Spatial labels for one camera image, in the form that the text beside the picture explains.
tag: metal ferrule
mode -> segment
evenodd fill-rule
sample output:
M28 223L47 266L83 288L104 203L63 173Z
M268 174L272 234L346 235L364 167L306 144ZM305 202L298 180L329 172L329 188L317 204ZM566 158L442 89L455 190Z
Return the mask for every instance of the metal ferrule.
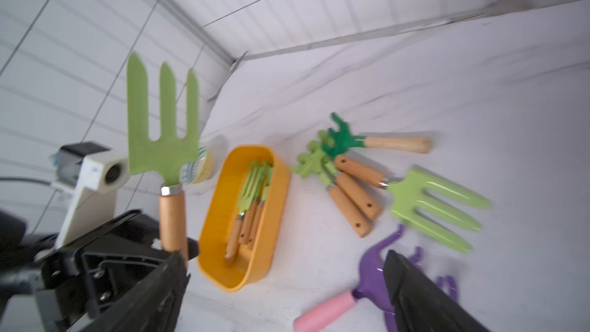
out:
M160 195L161 196L174 196L178 195L182 192L182 185L175 184L173 186L164 186L160 188Z

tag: wooden handle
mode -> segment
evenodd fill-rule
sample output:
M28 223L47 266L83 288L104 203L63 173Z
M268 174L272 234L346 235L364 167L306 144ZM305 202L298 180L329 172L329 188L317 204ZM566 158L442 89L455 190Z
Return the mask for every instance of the wooden handle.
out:
M240 230L242 229L243 218L239 219L238 216L233 221L231 228L230 239L227 241L227 247L225 248L225 261L235 261L235 255L238 253L238 238L240 237Z
M177 195L162 196L160 204L160 240L162 249L180 251L188 262L187 214L184 191Z
M260 223L263 209L264 202L261 202L254 212L254 221L252 222L252 228L250 228L250 235L248 236L248 250L254 249L254 239L256 238L256 231L258 231L258 224Z
M432 149L430 137L365 137L365 147L394 149L428 154Z
M252 221L254 220L254 211L256 210L256 205L258 205L258 202L253 201L252 204L250 204L250 209L248 209L244 215L244 224L242 224L242 230L240 231L240 240L238 241L239 243L248 243L250 227L252 226Z
M380 183L386 181L385 174L374 170L373 168L369 168L356 160L350 159L343 154L334 158L334 164L339 170L351 174L359 180L363 180L376 188L383 188Z
M348 174L341 172L336 177L336 184L350 197L353 203L365 213L367 218L373 220L379 217L383 208Z
M330 191L330 197L338 208L344 214L352 228L355 230L359 237L365 237L367 233L371 231L371 224L365 218L363 213L360 212L359 208L354 205L350 199L342 192L338 186L334 186Z

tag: screw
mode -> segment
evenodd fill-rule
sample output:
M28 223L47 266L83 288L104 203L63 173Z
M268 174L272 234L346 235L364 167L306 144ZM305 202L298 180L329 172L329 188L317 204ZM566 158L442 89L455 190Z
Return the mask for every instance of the screw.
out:
M101 302L105 302L105 301L107 301L107 299L108 299L109 297L110 297L110 291L105 291L105 292L103 292L103 294L102 294L102 295L100 295L100 297L99 297L99 300L100 300Z
M98 272L94 274L95 279L99 279L100 277L104 276L104 269L100 269Z

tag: fork tine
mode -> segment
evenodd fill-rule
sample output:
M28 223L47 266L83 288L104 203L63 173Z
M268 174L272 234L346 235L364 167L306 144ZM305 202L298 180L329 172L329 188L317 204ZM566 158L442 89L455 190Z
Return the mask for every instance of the fork tine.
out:
M430 197L429 195L422 194L418 199L419 206L428 210L430 213L438 216L447 222L456 225L464 229L471 229L479 231L482 229L482 225L473 219L471 216L463 213L449 204L438 201L437 199Z
M460 252L471 252L471 245L469 245L467 241L465 241L455 233L452 233L448 229L441 227L440 225L437 225L430 219L426 219L418 215L415 211L411 211L408 214L408 218L404 218L404 216L397 217L402 220L407 219L407 221L405 221L407 225L416 228L425 235L432 237L436 241L439 241L440 243L452 249L455 249Z
M250 181L248 181L248 188L246 189L246 194L244 195L244 197L250 196L250 192L254 188L256 180L258 179L258 174L260 172L258 162L255 161L254 163L252 163L252 165L254 166L254 172L252 173L252 178L250 179Z
M490 206L489 200L471 190L462 188L459 185L426 172L424 172L423 175L428 177L428 180L425 182L427 188L448 196L457 202L467 204L474 208L487 208Z
M262 183L261 180L263 178L266 169L262 165L258 165L258 172L256 173L256 178L254 179L254 184L248 193L248 197L254 198L259 191L260 184Z
M176 80L167 63L160 69L160 138L176 136Z
M192 69L187 74L187 136L185 138L197 138L199 136L199 82L196 80Z
M344 120L342 118L340 118L339 115L336 114L336 112L332 112L330 113L330 118L332 119L332 121L334 121L340 128L342 128L342 126L346 123L344 122Z
M136 53L129 56L127 64L127 103L128 103L128 133L129 160L133 174L141 173L136 161L139 151L149 142L148 137L148 76L142 61Z
M336 138L338 137L336 131L334 131L334 129L331 127L328 129L328 135L332 138L332 140L336 140Z
M246 192L248 191L248 186L250 185L250 181L252 181L252 176L254 175L255 165L254 163L250 164L250 169L248 170L248 175L246 176L246 180L242 185L242 192L240 197L246 196Z

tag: purple garden tool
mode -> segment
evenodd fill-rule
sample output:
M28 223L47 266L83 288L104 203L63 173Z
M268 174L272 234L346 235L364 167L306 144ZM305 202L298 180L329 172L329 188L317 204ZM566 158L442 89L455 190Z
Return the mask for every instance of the purple garden tool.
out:
M375 306L383 311L385 325L389 332L397 332L395 310L389 301L389 294L385 286L380 252L399 240L404 230L405 226L400 224L395 233L370 247L360 259L358 286L354 290L343 292L299 316L293 322L294 332L318 332L349 311L362 298L370 299ZM418 262L420 262L422 254L422 248L416 247L415 253L409 258L410 262L420 270L422 267L418 265ZM457 284L455 279L451 276L437 278L439 288L442 288L445 282L449 286L450 297L456 301Z

